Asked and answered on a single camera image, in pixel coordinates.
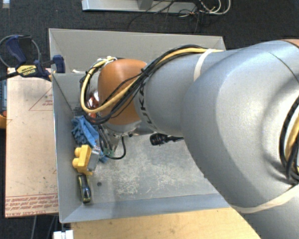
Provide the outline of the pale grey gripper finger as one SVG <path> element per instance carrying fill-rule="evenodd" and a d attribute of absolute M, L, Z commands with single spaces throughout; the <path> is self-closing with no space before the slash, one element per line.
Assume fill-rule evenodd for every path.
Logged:
<path fill-rule="evenodd" d="M 90 159 L 87 165 L 87 170 L 89 172 L 94 172 L 97 166 L 97 163 L 99 162 L 101 154 L 101 149 L 98 146 L 94 146 L 91 151 Z"/>

